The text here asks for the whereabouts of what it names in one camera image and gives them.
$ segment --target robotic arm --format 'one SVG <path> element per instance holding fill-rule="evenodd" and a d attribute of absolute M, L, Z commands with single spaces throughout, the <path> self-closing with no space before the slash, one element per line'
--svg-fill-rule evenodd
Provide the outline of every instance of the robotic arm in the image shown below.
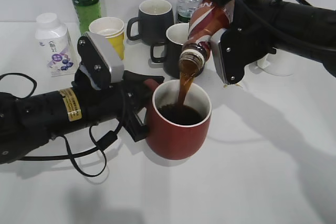
<path fill-rule="evenodd" d="M 153 92 L 143 82 L 154 79 L 162 83 L 164 78 L 124 71 L 118 54 L 103 36 L 86 32 L 79 38 L 77 49 L 81 63 L 71 88 L 31 96 L 36 81 L 24 74 L 11 73 L 28 78 L 34 88 L 22 99 L 0 92 L 0 164 L 70 159 L 76 168 L 74 158 L 103 152 L 117 140 L 121 127 L 135 142 L 146 138 L 149 129 L 139 119 L 138 112 L 148 104 Z M 118 127 L 95 141 L 91 127 L 110 119 L 117 119 Z M 95 147 L 72 154 L 65 134 L 86 127 L 90 127 Z M 68 155 L 25 156 L 58 136 L 66 140 Z"/>
<path fill-rule="evenodd" d="M 225 5 L 231 0 L 212 0 Z M 336 12 L 305 0 L 235 0 L 234 20 L 211 38 L 216 72 L 238 83 L 244 67 L 276 49 L 321 62 L 336 77 Z"/>

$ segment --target bottle neck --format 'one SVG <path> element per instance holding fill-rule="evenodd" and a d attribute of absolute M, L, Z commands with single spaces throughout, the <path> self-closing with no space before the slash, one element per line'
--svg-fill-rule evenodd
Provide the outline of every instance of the bottle neck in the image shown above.
<path fill-rule="evenodd" d="M 178 65 L 179 65 L 180 72 L 186 73 L 186 71 L 190 71 L 190 70 L 186 69 L 185 66 L 189 66 L 191 63 L 195 65 L 195 67 L 197 68 L 196 71 L 199 72 L 205 63 L 205 60 L 204 60 L 204 57 L 198 54 L 197 51 L 192 51 L 191 49 L 191 50 L 185 50 L 181 54 L 178 62 L 179 62 Z"/>

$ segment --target red mug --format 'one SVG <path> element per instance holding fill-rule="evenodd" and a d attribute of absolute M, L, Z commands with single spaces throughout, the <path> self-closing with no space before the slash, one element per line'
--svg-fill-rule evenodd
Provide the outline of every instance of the red mug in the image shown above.
<path fill-rule="evenodd" d="M 150 129 L 146 138 L 148 146 L 159 156 L 172 160 L 195 154 L 204 143 L 210 124 L 212 105 L 207 93 L 200 86 L 191 85 L 184 105 L 196 110 L 203 120 L 194 125 L 179 125 L 164 118 L 158 109 L 177 102 L 180 81 L 172 80 L 158 85 L 150 79 L 145 84 L 154 91 L 145 119 Z"/>

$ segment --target mug handle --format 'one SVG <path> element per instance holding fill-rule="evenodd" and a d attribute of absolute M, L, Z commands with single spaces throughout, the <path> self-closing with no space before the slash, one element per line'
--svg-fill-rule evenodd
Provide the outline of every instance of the mug handle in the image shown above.
<path fill-rule="evenodd" d="M 157 83 L 155 80 L 153 79 L 147 79 L 143 82 L 147 87 L 150 88 L 150 90 L 152 90 L 153 92 L 158 88 L 158 86 L 160 86 L 159 83 Z"/>
<path fill-rule="evenodd" d="M 139 22 L 140 21 L 140 18 L 139 17 L 135 17 L 135 18 L 131 18 L 128 23 L 127 23 L 127 29 L 126 29 L 126 35 L 128 37 L 129 40 L 138 40 L 138 39 L 141 39 L 141 35 L 140 34 L 137 34 L 135 36 L 131 36 L 131 28 L 132 28 L 132 25 L 135 23 L 135 22 Z"/>
<path fill-rule="evenodd" d="M 159 57 L 159 58 L 154 57 L 154 47 L 163 46 L 163 45 L 167 45 L 167 42 L 160 42 L 160 43 L 156 43 L 156 44 L 151 45 L 151 60 L 154 63 L 162 63 L 162 62 L 165 61 L 166 56 Z"/>

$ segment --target yellow label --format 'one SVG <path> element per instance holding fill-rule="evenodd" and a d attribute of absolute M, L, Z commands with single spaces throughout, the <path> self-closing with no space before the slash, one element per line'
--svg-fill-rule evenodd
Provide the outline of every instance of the yellow label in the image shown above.
<path fill-rule="evenodd" d="M 80 106 L 74 91 L 69 88 L 59 90 L 59 93 L 63 97 L 65 107 L 67 108 L 69 121 L 72 122 L 81 119 L 82 111 L 80 110 Z"/>

